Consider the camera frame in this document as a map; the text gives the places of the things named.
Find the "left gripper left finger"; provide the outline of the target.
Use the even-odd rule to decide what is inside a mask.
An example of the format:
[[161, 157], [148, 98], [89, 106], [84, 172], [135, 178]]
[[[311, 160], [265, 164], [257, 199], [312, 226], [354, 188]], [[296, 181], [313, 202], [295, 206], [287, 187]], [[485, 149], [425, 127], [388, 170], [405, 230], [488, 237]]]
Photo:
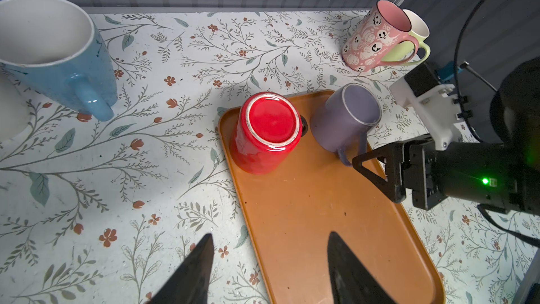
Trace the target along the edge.
[[150, 303], [207, 303], [213, 258], [213, 238], [206, 234]]

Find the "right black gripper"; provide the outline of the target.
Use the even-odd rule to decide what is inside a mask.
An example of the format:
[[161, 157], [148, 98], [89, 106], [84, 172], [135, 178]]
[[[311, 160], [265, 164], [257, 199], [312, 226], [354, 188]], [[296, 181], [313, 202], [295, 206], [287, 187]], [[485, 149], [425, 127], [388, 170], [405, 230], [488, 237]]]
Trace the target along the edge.
[[[374, 173], [364, 163], [375, 162]], [[486, 205], [500, 213], [539, 214], [539, 146], [454, 142], [392, 142], [352, 159], [352, 167], [390, 201], [400, 204], [406, 188], [412, 204], [430, 210], [446, 198]]]

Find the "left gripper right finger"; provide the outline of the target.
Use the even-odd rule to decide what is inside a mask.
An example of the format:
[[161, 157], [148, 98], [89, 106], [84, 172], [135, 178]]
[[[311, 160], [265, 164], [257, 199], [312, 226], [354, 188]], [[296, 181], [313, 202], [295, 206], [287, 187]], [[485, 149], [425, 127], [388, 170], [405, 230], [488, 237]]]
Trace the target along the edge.
[[329, 235], [327, 255], [334, 303], [395, 304], [337, 232]]

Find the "purple mug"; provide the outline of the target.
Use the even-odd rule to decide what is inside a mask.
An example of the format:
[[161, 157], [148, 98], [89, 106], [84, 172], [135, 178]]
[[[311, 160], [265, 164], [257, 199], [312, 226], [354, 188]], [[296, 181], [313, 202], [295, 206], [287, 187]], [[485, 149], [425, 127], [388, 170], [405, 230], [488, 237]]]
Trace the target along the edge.
[[358, 83], [335, 91], [310, 118], [313, 137], [323, 149], [334, 153], [345, 166], [352, 166], [346, 150], [358, 144], [358, 154], [367, 152], [367, 134], [381, 121], [378, 100]]

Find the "red mug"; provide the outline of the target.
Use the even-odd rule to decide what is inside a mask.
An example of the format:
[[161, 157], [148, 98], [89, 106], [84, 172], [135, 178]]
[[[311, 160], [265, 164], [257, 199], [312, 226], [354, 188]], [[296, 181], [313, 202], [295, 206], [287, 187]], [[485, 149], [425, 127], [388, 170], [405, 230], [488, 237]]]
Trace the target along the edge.
[[265, 175], [277, 169], [306, 131], [306, 120], [287, 98], [261, 92], [240, 107], [229, 148], [242, 170]]

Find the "pink patterned mug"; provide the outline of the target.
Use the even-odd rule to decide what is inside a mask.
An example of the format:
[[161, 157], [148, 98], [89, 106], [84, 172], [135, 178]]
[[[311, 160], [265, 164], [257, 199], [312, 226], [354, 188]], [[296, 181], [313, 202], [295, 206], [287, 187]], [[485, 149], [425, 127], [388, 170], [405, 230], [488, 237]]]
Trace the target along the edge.
[[411, 20], [399, 6], [388, 0], [379, 0], [345, 42], [342, 58], [349, 68], [360, 73], [379, 66], [404, 64], [414, 55], [400, 61], [385, 61], [383, 58], [401, 43], [412, 45], [417, 52], [419, 42], [409, 34], [411, 30]]

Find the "light green mug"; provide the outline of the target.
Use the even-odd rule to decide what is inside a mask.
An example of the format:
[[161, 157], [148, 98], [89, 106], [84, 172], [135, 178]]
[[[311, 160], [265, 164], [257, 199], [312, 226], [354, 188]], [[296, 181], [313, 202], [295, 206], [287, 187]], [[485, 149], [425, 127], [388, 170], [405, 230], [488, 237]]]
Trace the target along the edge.
[[[423, 49], [424, 51], [423, 57], [421, 57], [418, 61], [404, 63], [404, 66], [416, 66], [423, 63], [430, 56], [430, 47], [425, 43], [425, 40], [430, 36], [430, 30], [426, 22], [419, 15], [408, 9], [404, 9], [404, 12], [411, 21], [412, 28], [409, 34], [418, 41], [419, 48]], [[414, 50], [414, 44], [409, 41], [405, 41], [396, 45], [382, 58], [382, 60], [395, 63], [402, 61], [406, 58], [406, 56], [410, 56], [413, 53], [418, 53]]]

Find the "white mug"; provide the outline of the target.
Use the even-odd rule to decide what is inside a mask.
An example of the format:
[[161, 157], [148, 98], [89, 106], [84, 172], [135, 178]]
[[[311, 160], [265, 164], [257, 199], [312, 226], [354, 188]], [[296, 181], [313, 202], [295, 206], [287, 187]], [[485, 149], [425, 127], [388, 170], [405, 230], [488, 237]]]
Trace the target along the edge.
[[28, 126], [30, 110], [15, 85], [1, 74], [1, 142], [13, 139]]

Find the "blue mug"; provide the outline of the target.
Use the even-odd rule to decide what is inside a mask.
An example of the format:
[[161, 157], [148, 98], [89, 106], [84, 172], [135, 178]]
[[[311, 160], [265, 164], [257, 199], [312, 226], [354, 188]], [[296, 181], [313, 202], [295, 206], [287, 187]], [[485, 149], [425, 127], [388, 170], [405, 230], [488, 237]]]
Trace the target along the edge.
[[118, 100], [111, 56], [94, 21], [67, 0], [1, 0], [1, 69], [99, 121]]

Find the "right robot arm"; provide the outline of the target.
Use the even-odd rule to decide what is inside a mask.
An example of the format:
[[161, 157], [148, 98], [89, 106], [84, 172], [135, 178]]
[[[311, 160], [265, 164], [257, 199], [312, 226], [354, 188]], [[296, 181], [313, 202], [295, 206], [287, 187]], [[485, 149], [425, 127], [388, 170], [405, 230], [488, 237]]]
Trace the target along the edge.
[[497, 143], [464, 142], [458, 126], [466, 114], [451, 84], [407, 75], [391, 92], [416, 110], [427, 133], [350, 161], [390, 201], [411, 192], [413, 205], [426, 211], [452, 197], [476, 203], [482, 215], [539, 214], [539, 59], [519, 65], [494, 95], [489, 119]]

